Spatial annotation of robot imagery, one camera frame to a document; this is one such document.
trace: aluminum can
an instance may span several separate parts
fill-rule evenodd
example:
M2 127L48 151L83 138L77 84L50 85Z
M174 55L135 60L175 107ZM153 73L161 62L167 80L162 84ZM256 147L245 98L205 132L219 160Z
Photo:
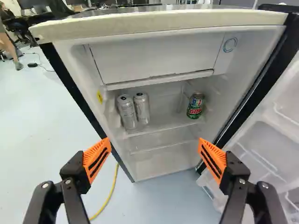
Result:
M126 129L137 127L137 118L134 102L130 95L123 94L117 97L117 107L121 115L122 124Z
M202 113L202 107L204 103L205 95L199 92L195 92L190 97L187 116L191 119L198 119Z
M145 92L138 92L133 97L138 121L147 125L150 122L150 102L149 96Z

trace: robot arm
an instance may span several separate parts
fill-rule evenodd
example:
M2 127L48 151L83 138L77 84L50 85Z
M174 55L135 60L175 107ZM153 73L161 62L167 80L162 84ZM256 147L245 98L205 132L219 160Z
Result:
M108 138L77 152L61 168L61 182L46 181L35 188L23 224L54 224L62 203L70 224L90 224L80 195L88 192L110 153Z
M228 201L220 224L240 224L245 204L250 205L256 224L287 224L275 188L266 182L248 181L250 170L230 151L222 151L200 139L198 153Z

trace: yellow cable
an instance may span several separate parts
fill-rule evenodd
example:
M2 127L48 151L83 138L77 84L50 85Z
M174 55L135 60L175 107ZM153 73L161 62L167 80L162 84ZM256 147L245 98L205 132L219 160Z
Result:
M106 199L105 203L102 205L102 207L100 208L100 210L97 211L97 213L95 213L91 218L89 218L90 221L94 220L96 217L98 217L98 215L105 209L105 207L107 206L112 194L113 194L113 191L114 191L114 188L115 188L115 183L116 183L116 177L117 177L117 171L118 171L118 167L119 167L119 164L117 163L116 164L116 167L115 167L115 173L114 173L114 179L113 179L113 184L112 184L112 188L110 189L110 193L108 195L108 198Z

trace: mountain dew can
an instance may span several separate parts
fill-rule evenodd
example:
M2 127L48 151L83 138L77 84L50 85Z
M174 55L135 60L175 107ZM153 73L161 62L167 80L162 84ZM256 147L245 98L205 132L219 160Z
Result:
M189 118L198 119L201 116L204 97L205 95L199 92L192 94L187 109L187 116Z

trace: yellow sticker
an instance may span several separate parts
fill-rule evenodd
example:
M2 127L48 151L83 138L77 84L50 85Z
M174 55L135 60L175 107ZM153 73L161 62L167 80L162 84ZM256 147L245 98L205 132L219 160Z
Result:
M98 98L99 102L100 102L101 104L103 104L103 97L102 97L102 95L101 95L101 93L100 93L99 90L97 91L97 98Z

